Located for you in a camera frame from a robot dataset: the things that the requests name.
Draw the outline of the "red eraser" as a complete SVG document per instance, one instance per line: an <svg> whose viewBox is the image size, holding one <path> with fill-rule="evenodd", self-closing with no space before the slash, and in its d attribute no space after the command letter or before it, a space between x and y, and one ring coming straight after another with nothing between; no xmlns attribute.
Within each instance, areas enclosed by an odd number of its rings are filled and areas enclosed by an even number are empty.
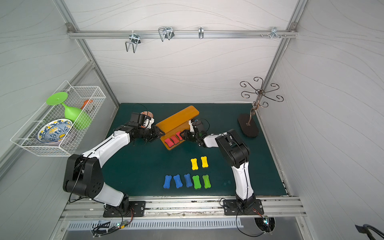
<svg viewBox="0 0 384 240"><path fill-rule="evenodd" d="M178 145L180 143L180 140L176 135L171 136L171 140L174 143L174 145Z"/></svg>
<svg viewBox="0 0 384 240"><path fill-rule="evenodd" d="M170 139L170 138L167 138L164 140L165 144L169 147L169 148L172 148L175 144L174 142Z"/></svg>
<svg viewBox="0 0 384 240"><path fill-rule="evenodd" d="M179 141L183 140L183 136L182 136L182 132L181 131L176 132L176 136L178 137Z"/></svg>

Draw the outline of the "wooden two-tier shelf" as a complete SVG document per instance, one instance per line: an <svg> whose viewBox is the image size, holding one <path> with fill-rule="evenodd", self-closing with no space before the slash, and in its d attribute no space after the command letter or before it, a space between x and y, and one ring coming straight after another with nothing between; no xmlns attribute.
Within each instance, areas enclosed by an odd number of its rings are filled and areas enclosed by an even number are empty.
<svg viewBox="0 0 384 240"><path fill-rule="evenodd" d="M185 140L180 141L178 145L174 145L172 148L169 148L165 144L164 140L171 138L173 135L176 135L176 132L190 130L189 121L196 118L199 114L200 112L194 106L189 106L156 124L156 126L165 133L165 135L161 137L161 141L167 150L170 151L174 149Z"/></svg>

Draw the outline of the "yellow eraser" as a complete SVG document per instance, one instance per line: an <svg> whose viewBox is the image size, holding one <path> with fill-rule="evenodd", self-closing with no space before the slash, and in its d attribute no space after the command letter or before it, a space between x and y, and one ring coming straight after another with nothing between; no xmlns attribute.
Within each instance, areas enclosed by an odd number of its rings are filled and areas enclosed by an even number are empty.
<svg viewBox="0 0 384 240"><path fill-rule="evenodd" d="M203 168L208 168L209 167L208 158L206 156L201 157L201 161L202 161L202 167Z"/></svg>
<svg viewBox="0 0 384 240"><path fill-rule="evenodd" d="M192 164L193 171L196 171L199 169L197 159L191 159L191 164Z"/></svg>

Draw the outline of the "blue eraser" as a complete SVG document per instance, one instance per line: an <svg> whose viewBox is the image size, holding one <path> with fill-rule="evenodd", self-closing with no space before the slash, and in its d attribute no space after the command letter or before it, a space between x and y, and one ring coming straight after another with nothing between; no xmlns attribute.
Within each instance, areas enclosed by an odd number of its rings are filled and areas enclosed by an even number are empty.
<svg viewBox="0 0 384 240"><path fill-rule="evenodd" d="M170 189L172 178L173 178L173 177L170 176L170 175L166 175L166 176L165 176L165 181L164 181L164 185L163 185L163 188L164 188L164 189Z"/></svg>
<svg viewBox="0 0 384 240"><path fill-rule="evenodd" d="M175 181L175 184L176 184L176 188L179 189L183 186L183 183L182 183L182 180L181 180L181 177L180 175L175 175L173 176L173 179Z"/></svg>
<svg viewBox="0 0 384 240"><path fill-rule="evenodd" d="M186 187L190 188L193 186L192 180L191 180L191 175L190 174L185 174L184 175L185 182L186 182Z"/></svg>

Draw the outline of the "green eraser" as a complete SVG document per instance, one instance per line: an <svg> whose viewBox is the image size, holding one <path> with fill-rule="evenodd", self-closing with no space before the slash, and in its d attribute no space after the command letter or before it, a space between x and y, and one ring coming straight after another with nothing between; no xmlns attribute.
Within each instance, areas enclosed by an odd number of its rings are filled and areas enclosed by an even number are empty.
<svg viewBox="0 0 384 240"><path fill-rule="evenodd" d="M211 185L211 182L210 182L210 177L209 177L209 175L203 175L202 178L203 178L203 181L204 181L204 187L205 187L205 189L209 189L209 188L211 188L212 185Z"/></svg>
<svg viewBox="0 0 384 240"><path fill-rule="evenodd" d="M201 181L200 181L200 176L199 175L195 175L192 177L193 179L193 184L194 184L194 188L195 190L199 190L202 188L202 185L201 185Z"/></svg>

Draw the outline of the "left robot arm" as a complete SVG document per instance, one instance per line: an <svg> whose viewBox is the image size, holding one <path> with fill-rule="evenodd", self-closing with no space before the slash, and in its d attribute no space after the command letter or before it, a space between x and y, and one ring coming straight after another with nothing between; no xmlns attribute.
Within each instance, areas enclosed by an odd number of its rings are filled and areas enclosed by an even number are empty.
<svg viewBox="0 0 384 240"><path fill-rule="evenodd" d="M120 149L135 139L152 142L165 133L154 126L151 112L132 113L129 122L119 126L103 142L80 155L67 160L63 190L81 198L89 198L106 206L126 209L129 197L106 184L103 166Z"/></svg>

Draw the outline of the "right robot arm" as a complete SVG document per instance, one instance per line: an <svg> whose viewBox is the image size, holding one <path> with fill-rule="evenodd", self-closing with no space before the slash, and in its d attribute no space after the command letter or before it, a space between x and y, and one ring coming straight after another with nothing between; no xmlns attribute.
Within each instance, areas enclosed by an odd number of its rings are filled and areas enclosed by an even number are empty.
<svg viewBox="0 0 384 240"><path fill-rule="evenodd" d="M249 174L250 149L235 130L218 135L184 130L181 137L204 148L219 148L234 174L238 209L246 210L255 203L256 197Z"/></svg>

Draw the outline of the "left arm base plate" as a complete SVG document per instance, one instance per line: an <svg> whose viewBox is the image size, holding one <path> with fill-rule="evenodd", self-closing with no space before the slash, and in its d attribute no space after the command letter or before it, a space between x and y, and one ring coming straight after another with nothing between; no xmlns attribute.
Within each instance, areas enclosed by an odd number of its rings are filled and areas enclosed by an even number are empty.
<svg viewBox="0 0 384 240"><path fill-rule="evenodd" d="M120 217L143 217L145 214L146 201L123 201L119 206L106 205L103 213L104 218Z"/></svg>

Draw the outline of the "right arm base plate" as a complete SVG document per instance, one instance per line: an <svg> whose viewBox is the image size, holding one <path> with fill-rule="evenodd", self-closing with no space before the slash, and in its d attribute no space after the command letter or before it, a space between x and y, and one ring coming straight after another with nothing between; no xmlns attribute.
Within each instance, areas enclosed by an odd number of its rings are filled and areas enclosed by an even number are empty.
<svg viewBox="0 0 384 240"><path fill-rule="evenodd" d="M262 216L265 214L262 201L255 199L245 207L239 205L235 199L224 199L221 203L225 216Z"/></svg>

